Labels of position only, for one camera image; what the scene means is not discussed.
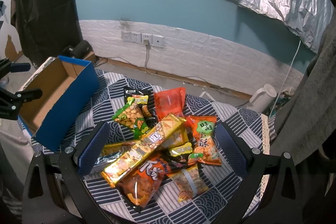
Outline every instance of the white kettle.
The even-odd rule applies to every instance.
[[[245,108],[262,113],[276,96],[276,90],[270,84],[265,84],[263,88],[255,92]]]

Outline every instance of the wall switch plate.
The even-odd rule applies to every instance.
[[[126,42],[131,42],[131,32],[130,31],[121,31],[121,39]]]
[[[161,35],[153,35],[153,40],[151,45],[156,47],[163,47],[163,39],[164,37]]]
[[[152,34],[148,34],[148,33],[142,33],[141,34],[142,44],[145,44],[145,40],[148,40],[148,44],[152,45],[153,35]]]
[[[141,33],[140,32],[131,32],[131,41],[135,43],[141,43]]]

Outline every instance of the tablecloth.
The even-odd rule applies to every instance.
[[[21,88],[45,68],[53,58],[49,58]],[[87,135],[99,121],[106,121],[110,125],[108,143],[133,139],[133,133],[126,127],[111,121],[111,116],[124,105],[123,88],[129,86],[135,89],[159,92],[164,90],[157,85],[151,85],[139,80],[127,78],[121,74],[96,70],[100,87],[91,100],[78,115],[75,123],[70,127],[62,141],[58,152],[67,146],[75,146],[80,139]],[[154,110],[154,96],[150,95],[149,110]],[[217,122],[225,121],[237,136],[243,138],[250,147],[257,147],[261,151],[269,152],[269,135],[267,117],[244,108],[237,109],[231,105],[206,100],[193,95],[186,95],[184,115],[216,115]],[[27,131],[21,124],[22,131]],[[45,154],[52,153],[46,147],[31,139],[34,151],[42,150]],[[106,211],[136,223],[162,224],[205,224],[216,218],[217,213],[225,207],[242,179],[230,167],[230,164],[217,144],[222,161],[221,166],[202,165],[199,173],[209,187],[205,193],[188,201],[178,202],[178,189],[173,181],[166,179],[149,204],[141,213],[137,213],[128,206],[117,189],[111,188],[100,173],[92,173],[84,177],[85,185],[96,202]],[[258,207],[265,180],[261,183],[246,214],[253,213]]]

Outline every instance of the blue box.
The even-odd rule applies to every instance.
[[[98,87],[90,61],[59,56],[26,87],[26,90],[40,88],[43,95],[23,104],[20,119],[36,141],[56,151]]]

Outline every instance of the silver bolt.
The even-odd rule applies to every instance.
[[[252,153],[253,153],[253,154],[256,154],[256,155],[259,155],[259,154],[260,154],[260,149],[259,149],[259,148],[256,148],[256,147],[253,147],[253,148],[252,148]]]
[[[68,146],[64,151],[65,153],[69,154],[74,150],[74,148],[72,146]]]
[[[34,157],[37,158],[37,157],[41,156],[41,154],[42,154],[41,151],[37,151],[37,152],[34,153]]]
[[[287,158],[287,159],[290,159],[290,158],[291,158],[291,155],[290,155],[290,153],[288,153],[288,152],[285,152],[285,153],[283,154],[283,156],[284,156],[285,158]]]

